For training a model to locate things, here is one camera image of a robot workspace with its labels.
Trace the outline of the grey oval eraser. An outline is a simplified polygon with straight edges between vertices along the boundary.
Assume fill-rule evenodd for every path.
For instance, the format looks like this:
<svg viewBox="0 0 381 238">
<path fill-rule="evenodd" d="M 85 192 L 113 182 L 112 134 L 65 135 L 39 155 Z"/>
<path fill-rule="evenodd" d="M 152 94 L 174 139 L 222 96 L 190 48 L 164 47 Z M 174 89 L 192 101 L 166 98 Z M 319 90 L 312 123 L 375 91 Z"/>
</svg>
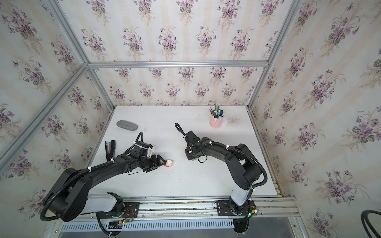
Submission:
<svg viewBox="0 0 381 238">
<path fill-rule="evenodd" d="M 117 127 L 128 130 L 128 131 L 135 131 L 139 127 L 137 124 L 126 121 L 126 120 L 119 120 L 116 123 L 116 125 L 117 125 Z"/>
</svg>

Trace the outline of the black stapler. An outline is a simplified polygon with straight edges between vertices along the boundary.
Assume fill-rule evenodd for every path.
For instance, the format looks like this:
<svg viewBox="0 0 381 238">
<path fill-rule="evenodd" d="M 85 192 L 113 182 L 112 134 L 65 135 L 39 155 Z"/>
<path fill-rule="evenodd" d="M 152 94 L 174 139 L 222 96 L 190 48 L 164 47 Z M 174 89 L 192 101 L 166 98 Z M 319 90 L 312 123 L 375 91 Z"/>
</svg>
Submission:
<svg viewBox="0 0 381 238">
<path fill-rule="evenodd" d="M 116 141 L 105 141 L 106 161 L 111 161 L 115 157 Z"/>
</svg>

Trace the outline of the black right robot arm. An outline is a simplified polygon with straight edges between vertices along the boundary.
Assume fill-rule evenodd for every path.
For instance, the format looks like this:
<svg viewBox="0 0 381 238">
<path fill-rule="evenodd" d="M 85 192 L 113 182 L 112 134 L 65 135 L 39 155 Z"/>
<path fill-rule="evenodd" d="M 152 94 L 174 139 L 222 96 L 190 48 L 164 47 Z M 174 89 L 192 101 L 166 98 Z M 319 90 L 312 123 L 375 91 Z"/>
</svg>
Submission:
<svg viewBox="0 0 381 238">
<path fill-rule="evenodd" d="M 226 164 L 236 184 L 230 196 L 231 204 L 244 206 L 255 188 L 267 183 L 266 170 L 245 144 L 230 146 L 208 137 L 199 138 L 193 131 L 185 133 L 178 123 L 175 123 L 175 128 L 183 135 L 187 144 L 185 154 L 188 160 L 199 161 L 201 157 L 213 157 Z"/>
</svg>

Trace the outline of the pens in cup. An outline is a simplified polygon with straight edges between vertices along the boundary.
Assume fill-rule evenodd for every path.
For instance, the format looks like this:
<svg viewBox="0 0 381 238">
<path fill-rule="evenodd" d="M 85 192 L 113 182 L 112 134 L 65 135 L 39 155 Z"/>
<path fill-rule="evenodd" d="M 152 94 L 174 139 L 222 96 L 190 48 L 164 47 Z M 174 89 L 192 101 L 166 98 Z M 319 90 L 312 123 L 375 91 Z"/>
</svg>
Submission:
<svg viewBox="0 0 381 238">
<path fill-rule="evenodd" d="M 224 114 L 225 114 L 224 111 L 221 109 L 221 107 L 218 104 L 214 105 L 214 108 L 210 108 L 209 112 L 210 112 L 211 116 L 215 119 L 220 119 L 220 118 L 224 117 Z"/>
</svg>

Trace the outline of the pink pen cup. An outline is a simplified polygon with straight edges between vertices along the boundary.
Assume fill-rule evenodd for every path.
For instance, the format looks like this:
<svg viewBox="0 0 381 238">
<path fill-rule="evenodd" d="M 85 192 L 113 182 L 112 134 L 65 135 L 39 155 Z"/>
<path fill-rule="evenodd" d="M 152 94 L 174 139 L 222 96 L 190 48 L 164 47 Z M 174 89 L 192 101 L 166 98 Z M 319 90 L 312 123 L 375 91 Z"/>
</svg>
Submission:
<svg viewBox="0 0 381 238">
<path fill-rule="evenodd" d="M 210 117 L 209 125 L 213 129 L 218 129 L 222 126 L 224 118 Z"/>
</svg>

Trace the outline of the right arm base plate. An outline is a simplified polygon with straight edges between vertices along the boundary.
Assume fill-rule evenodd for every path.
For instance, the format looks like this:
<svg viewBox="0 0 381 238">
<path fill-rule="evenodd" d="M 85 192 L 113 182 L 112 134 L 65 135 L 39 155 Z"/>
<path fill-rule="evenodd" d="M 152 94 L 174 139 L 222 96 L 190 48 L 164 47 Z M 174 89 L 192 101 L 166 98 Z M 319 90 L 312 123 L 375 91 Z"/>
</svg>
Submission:
<svg viewBox="0 0 381 238">
<path fill-rule="evenodd" d="M 253 200 L 247 200 L 243 205 L 237 205 L 232 199 L 217 200 L 213 207 L 217 210 L 218 216 L 246 216 L 256 215 L 258 210 Z"/>
</svg>

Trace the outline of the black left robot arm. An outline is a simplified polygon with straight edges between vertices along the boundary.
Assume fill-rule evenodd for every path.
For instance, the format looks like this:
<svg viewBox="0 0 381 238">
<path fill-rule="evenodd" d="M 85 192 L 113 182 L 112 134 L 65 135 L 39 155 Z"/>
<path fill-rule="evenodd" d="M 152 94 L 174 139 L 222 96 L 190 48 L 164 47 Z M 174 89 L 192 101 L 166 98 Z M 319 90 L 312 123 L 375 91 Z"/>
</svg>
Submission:
<svg viewBox="0 0 381 238">
<path fill-rule="evenodd" d="M 154 154 L 154 146 L 143 141 L 139 133 L 133 145 L 122 154 L 107 154 L 106 162 L 84 169 L 65 169 L 43 200 L 40 220 L 60 219 L 64 222 L 89 213 L 112 212 L 122 214 L 123 200 L 113 192 L 90 195 L 90 190 L 115 176 L 128 174 L 134 169 L 148 173 L 167 164 L 160 155 Z"/>
</svg>

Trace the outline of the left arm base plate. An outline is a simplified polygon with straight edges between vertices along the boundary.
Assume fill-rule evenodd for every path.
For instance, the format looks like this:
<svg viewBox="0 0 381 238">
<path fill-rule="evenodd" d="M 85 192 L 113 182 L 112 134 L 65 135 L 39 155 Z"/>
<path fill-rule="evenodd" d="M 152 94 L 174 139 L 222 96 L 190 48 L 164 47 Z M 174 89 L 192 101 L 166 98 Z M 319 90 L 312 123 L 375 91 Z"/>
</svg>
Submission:
<svg viewBox="0 0 381 238">
<path fill-rule="evenodd" d="M 124 202 L 123 204 L 117 204 L 109 212 L 98 212 L 100 219 L 124 219 L 133 220 L 137 218 L 139 213 L 139 202 Z"/>
</svg>

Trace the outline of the white lego brick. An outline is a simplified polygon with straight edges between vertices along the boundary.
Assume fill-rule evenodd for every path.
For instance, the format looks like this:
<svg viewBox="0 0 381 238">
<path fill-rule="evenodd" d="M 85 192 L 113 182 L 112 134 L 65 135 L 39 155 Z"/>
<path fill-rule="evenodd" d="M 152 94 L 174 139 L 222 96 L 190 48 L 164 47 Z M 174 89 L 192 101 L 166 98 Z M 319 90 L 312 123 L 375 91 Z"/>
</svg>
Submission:
<svg viewBox="0 0 381 238">
<path fill-rule="evenodd" d="M 172 162 L 173 162 L 172 160 L 167 160 L 167 161 L 166 161 L 166 163 L 169 164 L 169 167 L 172 165 Z"/>
</svg>

